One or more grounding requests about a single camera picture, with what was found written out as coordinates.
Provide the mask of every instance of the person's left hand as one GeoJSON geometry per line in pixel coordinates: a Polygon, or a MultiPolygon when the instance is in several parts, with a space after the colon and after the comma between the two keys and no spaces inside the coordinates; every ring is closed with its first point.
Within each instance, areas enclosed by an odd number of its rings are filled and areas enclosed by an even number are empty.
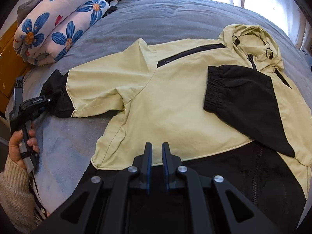
{"type": "MultiPolygon", "coordinates": [[[[36,136],[36,131],[35,131],[35,124],[32,122],[32,128],[28,131],[29,134],[29,140],[25,143],[28,144],[29,147],[32,147],[32,149],[39,154],[39,146],[37,139],[35,138],[36,136]]],[[[18,144],[20,141],[23,139],[23,131],[15,131],[10,138],[9,141],[9,157],[10,159],[15,162],[19,167],[23,168],[26,170],[26,165],[24,164],[23,159],[21,158],[21,153],[19,151],[18,144]]]]}

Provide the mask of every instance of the finger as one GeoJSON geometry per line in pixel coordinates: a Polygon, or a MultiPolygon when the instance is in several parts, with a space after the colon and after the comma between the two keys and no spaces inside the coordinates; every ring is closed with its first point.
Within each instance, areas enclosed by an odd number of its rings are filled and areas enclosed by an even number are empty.
{"type": "Polygon", "coordinates": [[[40,150],[39,150],[39,146],[38,145],[34,145],[32,146],[32,149],[39,154],[40,150]]]}
{"type": "Polygon", "coordinates": [[[23,131],[15,131],[10,139],[9,147],[18,146],[19,142],[23,139],[23,131]]]}
{"type": "Polygon", "coordinates": [[[36,131],[34,129],[30,129],[28,131],[28,134],[29,134],[30,137],[36,137],[36,131]]]}
{"type": "Polygon", "coordinates": [[[34,145],[38,146],[37,139],[34,138],[34,137],[28,139],[27,145],[28,145],[29,147],[32,147],[32,146],[34,146],[34,145]]]}

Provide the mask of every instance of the drawstring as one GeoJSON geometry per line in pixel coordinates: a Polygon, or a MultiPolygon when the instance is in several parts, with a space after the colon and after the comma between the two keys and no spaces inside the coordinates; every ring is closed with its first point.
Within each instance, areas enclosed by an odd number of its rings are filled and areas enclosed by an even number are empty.
{"type": "Polygon", "coordinates": [[[273,51],[272,51],[272,49],[269,48],[269,47],[266,49],[266,57],[268,57],[268,50],[269,50],[269,49],[271,50],[271,54],[270,54],[270,56],[269,56],[269,59],[272,60],[273,57],[274,57],[274,56],[273,56],[273,51]]]}
{"type": "Polygon", "coordinates": [[[235,37],[236,39],[235,39],[235,41],[234,41],[234,44],[236,45],[236,46],[238,46],[239,44],[240,44],[240,40],[238,39],[238,37],[236,37],[235,35],[233,35],[233,37],[235,37]]]}

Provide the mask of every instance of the silver bolt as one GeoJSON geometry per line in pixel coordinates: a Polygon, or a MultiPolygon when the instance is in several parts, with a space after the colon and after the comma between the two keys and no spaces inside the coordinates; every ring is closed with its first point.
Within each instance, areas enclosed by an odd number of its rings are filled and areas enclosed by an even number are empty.
{"type": "Polygon", "coordinates": [[[187,168],[186,166],[184,166],[184,165],[180,165],[180,166],[177,168],[177,170],[178,170],[179,172],[181,172],[181,173],[184,173],[184,172],[186,172],[186,171],[188,170],[188,168],[187,168]]]}
{"type": "Polygon", "coordinates": [[[92,183],[96,184],[99,183],[101,181],[101,178],[99,176],[93,176],[91,178],[92,183]]]}
{"type": "Polygon", "coordinates": [[[214,180],[215,182],[222,183],[224,181],[224,178],[221,175],[216,175],[214,177],[214,180]]]}
{"type": "Polygon", "coordinates": [[[131,173],[135,173],[138,171],[138,168],[136,168],[135,166],[130,166],[130,167],[128,167],[128,171],[131,173]]]}

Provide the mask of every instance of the gray blanket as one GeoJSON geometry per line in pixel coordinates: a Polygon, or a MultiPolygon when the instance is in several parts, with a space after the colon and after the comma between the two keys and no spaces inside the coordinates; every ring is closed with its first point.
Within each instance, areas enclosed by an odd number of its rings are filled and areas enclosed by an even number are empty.
{"type": "MultiPolygon", "coordinates": [[[[85,62],[123,51],[138,38],[159,44],[185,38],[216,39],[230,24],[261,25],[280,46],[286,74],[312,107],[311,71],[287,35],[262,16],[209,0],[123,0],[118,10],[99,20],[55,64],[36,67],[24,83],[24,100],[39,96],[43,83],[58,69],[65,74],[85,62]]],[[[6,115],[12,109],[7,106],[6,115]]],[[[41,153],[35,179],[49,212],[73,192],[114,111],[89,117],[59,119],[44,113],[35,121],[41,153]]]]}

